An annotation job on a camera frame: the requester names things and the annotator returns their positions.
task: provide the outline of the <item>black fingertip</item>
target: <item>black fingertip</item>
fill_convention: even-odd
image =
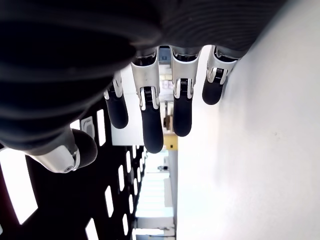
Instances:
[[[202,99],[208,105],[214,105],[219,102],[222,94],[224,85],[219,82],[208,82],[205,78],[203,90],[202,90]]]
[[[181,95],[173,102],[173,131],[179,137],[187,136],[192,126],[192,98]]]
[[[156,154],[164,146],[160,108],[154,109],[147,105],[145,110],[141,110],[141,115],[144,146],[148,152]]]
[[[112,125],[116,129],[125,128],[128,124],[129,117],[124,95],[122,94],[121,97],[111,96],[108,100],[105,100],[105,102]]]
[[[93,138],[84,131],[72,129],[74,141],[79,149],[80,164],[78,169],[92,164],[98,155],[98,148]]]

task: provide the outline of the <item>robotic hand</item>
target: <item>robotic hand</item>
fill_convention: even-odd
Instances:
[[[160,118],[159,48],[137,53],[131,63],[136,94],[142,116],[143,141],[150,153],[163,148],[164,137]]]
[[[96,143],[69,125],[104,96],[111,123],[124,128],[128,113],[119,71],[131,63],[145,147],[157,153],[164,141],[158,46],[171,46],[173,128],[183,137],[192,126],[202,46],[212,45],[202,98],[213,105],[284,2],[3,0],[0,143],[54,173],[92,163]]]

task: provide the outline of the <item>white wall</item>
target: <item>white wall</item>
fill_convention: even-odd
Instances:
[[[177,226],[177,209],[178,209],[178,151],[168,151],[168,162],[170,171],[170,181],[172,189],[172,201],[173,201],[173,220],[174,225]]]
[[[320,1],[291,1],[178,140],[177,239],[320,239]]]
[[[121,78],[129,122],[124,129],[117,129],[111,125],[112,144],[114,146],[143,146],[145,144],[142,117],[131,65],[121,70]]]

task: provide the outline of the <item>black rubber fingertip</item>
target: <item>black rubber fingertip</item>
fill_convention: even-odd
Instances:
[[[179,137],[187,136],[192,126],[192,98],[180,96],[173,102],[173,131]]]
[[[129,117],[125,97],[110,97],[105,100],[108,108],[110,122],[116,129],[123,129],[127,126]]]
[[[160,108],[155,110],[147,105],[145,110],[141,110],[143,141],[148,152],[156,154],[164,146],[164,134],[160,117]]]
[[[74,141],[80,153],[80,165],[78,169],[92,164],[98,155],[96,142],[84,131],[72,129]]]
[[[214,105],[219,102],[224,88],[223,84],[218,82],[210,83],[207,78],[205,78],[203,90],[202,90],[202,99],[208,105]]]

